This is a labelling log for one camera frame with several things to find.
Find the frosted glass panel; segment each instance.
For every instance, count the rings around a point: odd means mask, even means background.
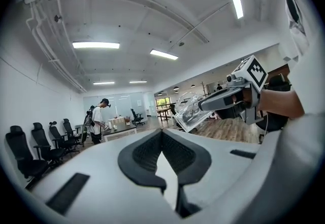
[[[117,114],[123,117],[132,115],[130,94],[117,94],[114,95]]]
[[[147,115],[146,115],[144,102],[143,102],[143,94],[141,92],[131,93],[130,98],[131,98],[131,106],[134,109],[134,112],[136,114],[142,114],[141,117],[143,117],[143,121],[146,121]]]
[[[102,101],[102,99],[100,99],[100,97],[83,98],[83,107],[84,107],[84,111],[85,111],[85,116],[86,116],[86,112],[90,109],[90,107],[97,106],[100,101]]]
[[[116,116],[116,107],[115,107],[115,97],[114,95],[105,95],[100,96],[100,100],[102,99],[108,99],[110,102],[111,107],[106,107],[102,109],[102,118],[103,121],[107,122],[109,119],[114,118]]]

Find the office chair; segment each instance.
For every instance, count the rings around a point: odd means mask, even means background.
[[[289,82],[284,81],[284,77],[282,74],[274,76],[269,81],[269,90],[275,90],[275,91],[290,91],[291,85]],[[266,130],[266,126],[268,125],[267,132],[273,132],[278,131],[282,129],[286,123],[288,122],[288,117],[274,114],[267,112],[269,119],[267,119],[267,116],[263,116],[263,112],[261,111],[261,116],[263,117],[263,121],[260,121],[256,123],[256,125]],[[259,135],[259,143],[261,144],[263,141],[264,134]]]
[[[54,139],[52,141],[55,142],[55,148],[63,148],[64,149],[64,154],[72,153],[72,152],[80,152],[75,149],[72,149],[72,147],[76,144],[75,139],[68,139],[65,140],[64,137],[67,136],[65,135],[60,135],[59,131],[56,128],[56,121],[50,122],[50,132]]]
[[[144,122],[141,122],[141,120],[143,119],[143,117],[141,117],[142,114],[136,114],[133,109],[131,109],[131,111],[132,111],[132,114],[133,114],[133,117],[134,117],[133,124],[134,125],[139,125],[139,124],[143,125]]]
[[[27,179],[29,176],[40,179],[48,169],[45,160],[34,160],[26,140],[26,135],[20,126],[10,127],[10,133],[6,134],[6,140],[17,161],[18,170]]]
[[[49,166],[55,168],[62,164],[60,157],[64,155],[63,148],[51,149],[49,142],[47,141],[45,131],[41,123],[33,123],[34,129],[31,131],[32,136],[34,137],[37,145],[34,148],[37,149],[37,155],[39,159],[41,156],[46,161],[51,161]]]
[[[174,104],[170,104],[169,107],[171,108],[172,114],[175,116],[176,115],[175,105]],[[181,125],[179,123],[176,122],[176,126],[179,127],[179,129],[178,129],[179,131],[185,132],[185,130],[181,127]]]
[[[77,127],[75,130],[72,130],[71,125],[70,125],[70,122],[69,122],[69,120],[67,118],[63,119],[63,126],[66,129],[66,134],[68,135],[68,139],[73,138],[75,140],[75,147],[77,147],[77,145],[84,146],[82,143],[78,142],[79,139],[82,136],[82,133],[81,134],[78,133],[78,129],[80,127]]]

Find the transparent plastic container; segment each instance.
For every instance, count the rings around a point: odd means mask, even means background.
[[[204,97],[200,94],[187,92],[176,103],[174,117],[186,132],[191,131],[213,113],[213,111],[199,109],[198,102],[202,99]]]

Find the white device body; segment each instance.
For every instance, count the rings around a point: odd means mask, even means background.
[[[254,55],[243,60],[232,74],[236,78],[242,77],[247,81],[251,81],[258,92],[263,88],[269,75]]]

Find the black pants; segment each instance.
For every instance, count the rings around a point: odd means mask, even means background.
[[[94,145],[100,144],[102,139],[102,134],[95,135],[94,133],[90,132],[91,140]]]

